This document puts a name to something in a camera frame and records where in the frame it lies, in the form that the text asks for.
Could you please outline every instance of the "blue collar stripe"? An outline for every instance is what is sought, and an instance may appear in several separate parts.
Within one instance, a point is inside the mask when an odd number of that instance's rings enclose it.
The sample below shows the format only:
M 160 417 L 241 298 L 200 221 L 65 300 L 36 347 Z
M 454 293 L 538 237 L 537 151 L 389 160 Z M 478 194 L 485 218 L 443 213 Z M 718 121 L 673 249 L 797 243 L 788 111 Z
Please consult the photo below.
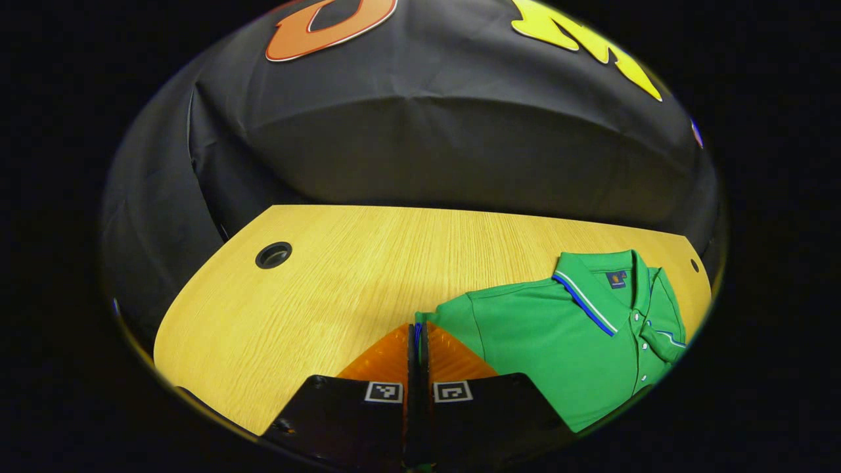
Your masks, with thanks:
M 421 352 L 421 331 L 423 330 L 422 323 L 415 324 L 415 351 Z
M 573 299 L 575 299 L 575 302 L 584 310 L 584 313 L 586 313 L 589 318 L 593 319 L 593 322 L 595 322 L 595 324 L 599 326 L 600 329 L 604 330 L 605 333 L 607 333 L 611 337 L 616 335 L 614 332 L 611 331 L 610 328 L 608 328 L 604 323 L 602 323 L 598 317 L 595 316 L 593 311 L 591 311 L 590 308 L 581 300 L 578 293 L 575 292 L 572 289 L 572 287 L 570 287 L 570 284 L 567 281 L 563 280 L 563 278 L 561 278 L 557 274 L 553 275 L 552 279 L 555 279 L 559 283 L 563 284 L 563 287 L 566 288 L 567 292 L 569 292 L 573 296 Z

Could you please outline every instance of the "black fabric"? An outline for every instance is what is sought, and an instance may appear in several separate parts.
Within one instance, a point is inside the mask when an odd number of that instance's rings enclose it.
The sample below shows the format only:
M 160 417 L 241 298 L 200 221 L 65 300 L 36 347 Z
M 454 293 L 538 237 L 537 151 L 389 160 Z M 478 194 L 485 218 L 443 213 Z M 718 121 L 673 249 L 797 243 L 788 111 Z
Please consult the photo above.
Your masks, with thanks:
M 652 73 L 662 103 L 615 58 L 516 33 L 511 0 L 401 0 L 346 43 L 268 61 L 278 21 L 314 2 L 276 8 L 191 62 L 116 154 L 104 278 L 145 343 L 202 263 L 273 204 L 574 218 L 678 233 L 703 253 L 715 173 Z M 337 0 L 314 28 L 357 5 Z

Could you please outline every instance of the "polo shirt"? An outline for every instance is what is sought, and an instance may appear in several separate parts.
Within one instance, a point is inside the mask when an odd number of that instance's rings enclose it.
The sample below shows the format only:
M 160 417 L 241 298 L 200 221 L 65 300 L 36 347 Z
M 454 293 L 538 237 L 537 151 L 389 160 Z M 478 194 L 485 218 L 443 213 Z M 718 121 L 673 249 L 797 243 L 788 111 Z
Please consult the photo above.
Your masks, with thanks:
M 551 278 L 417 312 L 500 375 L 528 375 L 574 432 L 656 383 L 685 351 L 669 279 L 634 250 L 561 253 Z

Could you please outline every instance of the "table surface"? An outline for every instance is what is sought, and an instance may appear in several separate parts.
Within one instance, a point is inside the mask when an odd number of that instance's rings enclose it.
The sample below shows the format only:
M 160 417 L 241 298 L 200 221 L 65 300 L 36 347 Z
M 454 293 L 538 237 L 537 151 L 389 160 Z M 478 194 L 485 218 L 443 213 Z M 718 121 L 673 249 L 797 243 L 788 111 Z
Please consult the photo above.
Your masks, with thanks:
M 291 244 L 288 260 L 258 268 L 257 254 L 274 242 Z M 335 376 L 416 311 L 549 278 L 561 252 L 628 249 L 666 270 L 691 338 L 711 291 L 683 236 L 465 210 L 275 205 L 185 285 L 161 323 L 154 362 L 170 383 L 261 435 L 308 376 Z

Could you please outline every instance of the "shirt sleeve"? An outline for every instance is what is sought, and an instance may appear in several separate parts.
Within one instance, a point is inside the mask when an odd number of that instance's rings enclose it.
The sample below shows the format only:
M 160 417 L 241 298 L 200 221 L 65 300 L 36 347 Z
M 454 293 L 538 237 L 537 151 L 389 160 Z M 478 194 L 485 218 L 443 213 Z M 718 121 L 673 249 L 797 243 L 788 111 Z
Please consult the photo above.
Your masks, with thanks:
M 641 335 L 651 343 L 651 348 L 661 359 L 674 363 L 686 350 L 686 329 L 664 270 L 660 269 L 655 274 L 653 284 L 656 285 L 651 294 L 651 305 L 658 310 L 656 316 L 649 316 L 652 323 L 643 326 Z
M 479 325 L 473 316 L 473 301 L 467 294 L 441 304 L 434 312 L 416 312 L 415 322 L 434 323 L 485 359 Z

